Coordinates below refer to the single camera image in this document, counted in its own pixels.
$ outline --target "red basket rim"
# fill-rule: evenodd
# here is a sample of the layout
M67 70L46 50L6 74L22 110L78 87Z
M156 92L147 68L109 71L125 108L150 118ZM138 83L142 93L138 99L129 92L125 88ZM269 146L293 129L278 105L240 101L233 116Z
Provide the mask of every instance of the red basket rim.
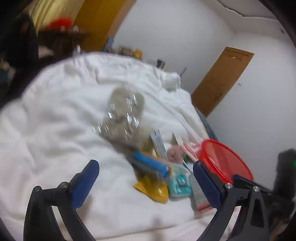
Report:
M249 173L249 175L251 177L250 181L253 181L254 180L254 177L253 177L253 174L252 174L251 170L249 169L249 167L247 166L247 164L243 161L243 159L238 154L236 154L232 149L230 149L228 146L224 145L223 143L221 143L219 141L211 140L211 139L204 140L202 142L202 145L201 145L201 154L202 153L207 153L205 151L205 145L207 143L215 143L215 144L217 144L219 146L222 146L223 148L227 149L232 154L234 154L241 161L241 163L245 166L247 172ZM226 177L224 175L224 173L219 168L217 168L217 166L212 161L207 161L207 163L211 166L211 168L213 168L213 170L215 170L217 172L216 174L219 174L219 178L221 179L221 181L223 183L232 183L233 184L233 180L232 179L229 180L229 178Z

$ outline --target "ceiling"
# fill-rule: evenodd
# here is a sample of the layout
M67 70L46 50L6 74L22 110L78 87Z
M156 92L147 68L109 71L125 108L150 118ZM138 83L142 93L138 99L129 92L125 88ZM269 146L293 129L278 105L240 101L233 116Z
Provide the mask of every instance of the ceiling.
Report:
M201 0L235 32L254 32L289 39L283 26L259 0Z

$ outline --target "metal screw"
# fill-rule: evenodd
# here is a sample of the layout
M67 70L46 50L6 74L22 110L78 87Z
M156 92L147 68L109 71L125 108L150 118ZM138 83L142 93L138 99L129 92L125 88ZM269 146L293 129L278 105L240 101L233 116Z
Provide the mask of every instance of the metal screw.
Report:
M260 188L257 187L257 186L254 186L254 187L253 187L253 190L254 190L255 192L259 192Z
M231 188L233 188L233 185L232 185L231 183L226 183L226 184L225 184L225 187L226 187L227 189L231 189Z
M41 187L40 186L36 186L36 187L34 187L34 192L38 192L39 190L41 189Z
M62 182L60 184L61 188L66 188L68 186L68 183L67 182Z

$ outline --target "white bed sheet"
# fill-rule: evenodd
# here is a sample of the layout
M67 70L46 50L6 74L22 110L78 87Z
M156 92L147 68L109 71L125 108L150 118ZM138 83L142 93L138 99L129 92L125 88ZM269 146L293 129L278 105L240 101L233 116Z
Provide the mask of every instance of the white bed sheet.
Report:
M176 240L174 232L192 227L201 234L209 223L213 213L194 220L197 215L189 198L160 204L135 190L136 177L125 149L119 151L94 132L93 126L106 114L112 90L119 85L144 95L141 122L159 129L166 147L172 132L195 142L207 138L175 73L102 53L47 67L22 98L0 113L0 217L17 241L22 240L33 187L54 188L69 181L90 159L100 163L100 175L77 212L97 240L131 240L133 235L139 240L140 233L140 240L155 240L160 233L165 241ZM57 220L70 239L61 218Z

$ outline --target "yellow curtain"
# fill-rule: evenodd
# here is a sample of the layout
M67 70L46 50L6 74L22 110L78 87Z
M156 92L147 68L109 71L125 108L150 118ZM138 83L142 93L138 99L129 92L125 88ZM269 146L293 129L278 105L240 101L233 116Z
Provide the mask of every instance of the yellow curtain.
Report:
M71 18L74 22L83 2L84 0L34 0L25 11L30 14L38 32L60 17Z

